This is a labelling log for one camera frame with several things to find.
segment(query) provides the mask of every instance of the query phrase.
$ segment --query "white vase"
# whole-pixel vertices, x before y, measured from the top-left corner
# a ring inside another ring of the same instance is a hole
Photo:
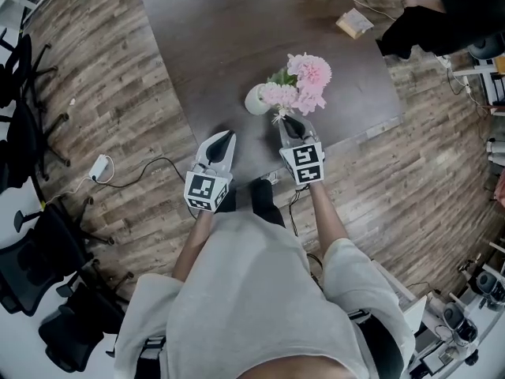
[[[245,109],[253,115],[263,115],[270,109],[270,106],[260,99],[260,88],[264,85],[255,85],[245,97]]]

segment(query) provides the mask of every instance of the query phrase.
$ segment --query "flower bouquet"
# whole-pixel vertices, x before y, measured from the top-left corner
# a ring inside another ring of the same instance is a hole
[[[324,108],[326,105],[323,90],[331,79],[331,68],[326,61],[309,54],[288,54],[288,58],[287,66],[257,89],[260,102],[277,112],[274,122],[294,108],[307,115],[314,112],[316,106]]]

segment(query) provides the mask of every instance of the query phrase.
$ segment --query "pink carnation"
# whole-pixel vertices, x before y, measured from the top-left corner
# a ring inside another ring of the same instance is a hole
[[[280,85],[277,83],[266,83],[260,90],[260,98],[264,103],[274,107],[292,107],[298,98],[298,91],[292,85]]]
[[[297,87],[307,88],[311,92],[322,93],[323,89],[331,80],[331,67],[323,58],[310,54],[287,55],[290,59],[287,63],[287,73],[297,75]]]
[[[298,100],[293,103],[293,108],[298,108],[301,114],[306,116],[309,112],[314,112],[316,110],[316,105],[321,108],[326,106],[326,101],[321,95],[321,92],[310,92],[308,89],[300,91]]]

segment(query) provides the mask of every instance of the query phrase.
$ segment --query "gray t-shirt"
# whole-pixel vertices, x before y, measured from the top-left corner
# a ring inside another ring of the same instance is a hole
[[[162,376],[170,379],[236,379],[294,355],[325,356],[357,378],[375,377],[361,332],[347,317],[358,309],[381,320],[408,363],[413,334],[398,299],[350,240],[328,250],[323,289],[287,229],[249,212],[215,215],[185,283],[139,279],[116,345],[115,377],[133,379],[144,341],[160,335]]]

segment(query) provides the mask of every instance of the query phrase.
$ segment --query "wood plank floor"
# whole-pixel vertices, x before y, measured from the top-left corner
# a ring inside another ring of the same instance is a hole
[[[402,12],[400,0],[358,1],[392,17]],[[376,25],[375,36],[391,24],[358,9]],[[59,67],[57,75],[39,82],[48,107],[45,123],[62,112],[70,115],[50,142],[72,166],[48,155],[50,181],[42,184],[47,199],[74,190],[101,153],[114,159],[115,184],[132,181],[157,156],[187,170],[196,142],[141,0],[52,0],[28,32],[36,52],[52,43],[43,65]],[[459,65],[468,60],[465,53],[453,57]],[[431,54],[414,50],[409,62],[388,58],[387,65],[404,108],[402,123],[391,120],[329,148],[326,184],[351,238],[370,257],[407,285],[427,280],[444,292],[456,291],[463,285],[458,264],[484,248],[503,218],[482,188],[488,165],[481,138],[489,118],[480,119],[464,93],[451,92],[445,69]],[[472,82],[478,90],[478,79]],[[280,174],[275,200],[288,222],[294,184],[285,171]],[[87,196],[94,197],[84,227],[116,239],[116,246],[93,248],[114,283],[126,271],[136,277],[170,272],[193,225],[182,190],[174,170],[160,161],[136,185],[114,189],[86,181],[65,202],[77,212]],[[315,249],[310,199],[303,195],[293,210],[301,240]],[[133,284],[124,292],[131,294]]]

